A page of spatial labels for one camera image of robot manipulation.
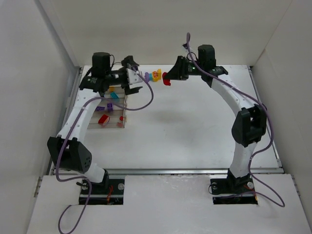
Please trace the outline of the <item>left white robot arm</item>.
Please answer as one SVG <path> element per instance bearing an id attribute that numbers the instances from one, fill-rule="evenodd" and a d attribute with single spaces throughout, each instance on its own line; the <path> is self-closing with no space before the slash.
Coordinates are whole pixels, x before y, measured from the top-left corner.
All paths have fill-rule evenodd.
<path id="1" fill-rule="evenodd" d="M 59 170 L 73 171 L 79 178 L 93 184 L 107 186 L 108 172 L 92 162 L 91 152 L 84 146 L 86 131 L 97 106 L 104 98 L 110 86 L 120 86 L 126 95 L 136 94 L 139 88 L 132 84 L 141 81 L 138 67 L 133 56 L 121 61 L 121 68 L 113 70 L 111 55 L 96 52 L 92 56 L 92 66 L 81 79 L 74 106 L 63 128 L 56 136 L 49 137 L 47 147 L 56 167 Z"/>

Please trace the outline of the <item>teal lego block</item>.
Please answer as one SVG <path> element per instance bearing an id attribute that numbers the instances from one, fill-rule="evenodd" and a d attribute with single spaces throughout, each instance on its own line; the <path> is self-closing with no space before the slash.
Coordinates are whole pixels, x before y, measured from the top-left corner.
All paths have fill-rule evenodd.
<path id="1" fill-rule="evenodd" d="M 115 92 L 110 93 L 111 98 L 113 99 L 119 99 L 119 96 Z"/>

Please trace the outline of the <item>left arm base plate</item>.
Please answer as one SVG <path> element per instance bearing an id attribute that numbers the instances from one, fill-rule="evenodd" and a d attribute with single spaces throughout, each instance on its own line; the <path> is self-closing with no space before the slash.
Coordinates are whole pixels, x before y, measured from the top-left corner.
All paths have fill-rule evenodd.
<path id="1" fill-rule="evenodd" d="M 84 179 L 82 182 L 77 182 L 80 187 L 78 198 L 79 205 L 84 205 L 89 193 L 89 185 Z M 88 205 L 123 205 L 125 189 L 124 178 L 111 178 L 108 181 L 108 187 L 92 184 L 91 195 L 88 200 Z"/>

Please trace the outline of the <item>yellow flower lego block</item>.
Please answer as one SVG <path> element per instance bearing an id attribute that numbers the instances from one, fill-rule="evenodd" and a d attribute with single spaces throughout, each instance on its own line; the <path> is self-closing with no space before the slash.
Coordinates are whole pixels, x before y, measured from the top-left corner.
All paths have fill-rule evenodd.
<path id="1" fill-rule="evenodd" d="M 162 79 L 162 71 L 161 69 L 157 69 L 156 71 L 152 71 L 150 73 L 150 80 L 153 82 L 157 82 Z"/>

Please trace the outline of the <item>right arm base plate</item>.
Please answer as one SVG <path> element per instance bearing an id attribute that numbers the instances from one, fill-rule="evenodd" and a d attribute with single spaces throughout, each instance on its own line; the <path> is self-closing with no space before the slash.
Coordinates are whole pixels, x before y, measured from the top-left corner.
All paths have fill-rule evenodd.
<path id="1" fill-rule="evenodd" d="M 243 179 L 211 178 L 209 192 L 214 205 L 257 205 L 253 179 L 248 175 Z"/>

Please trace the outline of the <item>purple square lego block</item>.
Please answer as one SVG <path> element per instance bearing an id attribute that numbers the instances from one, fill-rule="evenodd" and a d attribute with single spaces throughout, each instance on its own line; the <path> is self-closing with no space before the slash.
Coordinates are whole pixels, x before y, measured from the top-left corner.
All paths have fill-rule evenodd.
<path id="1" fill-rule="evenodd" d="M 114 106 L 112 103 L 107 103 L 107 112 L 110 113 L 114 110 Z"/>

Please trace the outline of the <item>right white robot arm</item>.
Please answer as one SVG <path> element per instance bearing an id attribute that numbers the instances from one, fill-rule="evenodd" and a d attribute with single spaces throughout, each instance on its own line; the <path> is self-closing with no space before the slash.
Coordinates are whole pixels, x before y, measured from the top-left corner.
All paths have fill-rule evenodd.
<path id="1" fill-rule="evenodd" d="M 212 45 L 199 46 L 195 61 L 191 60 L 190 55 L 178 56 L 175 65 L 162 78 L 165 85 L 170 85 L 171 80 L 187 80 L 189 76 L 200 76 L 223 98 L 235 115 L 231 129 L 235 141 L 233 161 L 226 178 L 211 179 L 212 194 L 240 194 L 252 190 L 251 156 L 266 132 L 267 117 L 264 108 L 236 92 L 236 86 L 227 70 L 216 64 Z"/>

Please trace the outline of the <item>red round lego block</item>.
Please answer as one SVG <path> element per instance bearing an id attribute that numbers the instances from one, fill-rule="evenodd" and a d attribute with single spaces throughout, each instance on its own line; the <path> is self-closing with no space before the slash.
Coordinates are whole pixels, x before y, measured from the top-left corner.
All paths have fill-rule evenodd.
<path id="1" fill-rule="evenodd" d="M 109 121 L 110 121 L 110 117 L 108 115 L 106 115 L 106 114 L 103 114 L 100 117 L 100 119 L 98 120 L 98 124 L 100 126 L 105 126 L 105 125 L 107 125 L 109 123 Z"/>

